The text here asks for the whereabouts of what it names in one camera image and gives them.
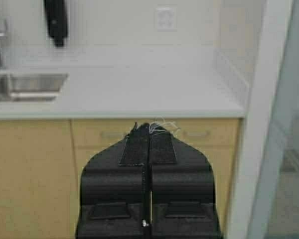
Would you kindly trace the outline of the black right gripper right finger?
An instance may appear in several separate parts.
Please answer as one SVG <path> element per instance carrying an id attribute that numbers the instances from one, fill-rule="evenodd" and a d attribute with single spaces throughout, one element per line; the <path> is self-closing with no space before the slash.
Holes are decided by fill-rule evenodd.
<path id="1" fill-rule="evenodd" d="M 221 239 L 208 159 L 158 123 L 149 131 L 152 238 Z"/>

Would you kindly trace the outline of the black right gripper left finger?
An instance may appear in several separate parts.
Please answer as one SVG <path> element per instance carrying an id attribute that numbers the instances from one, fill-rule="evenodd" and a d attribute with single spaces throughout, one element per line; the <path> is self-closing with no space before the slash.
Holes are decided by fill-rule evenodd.
<path id="1" fill-rule="evenodd" d="M 95 154 L 80 176 L 77 239 L 145 239 L 149 124 Z"/>

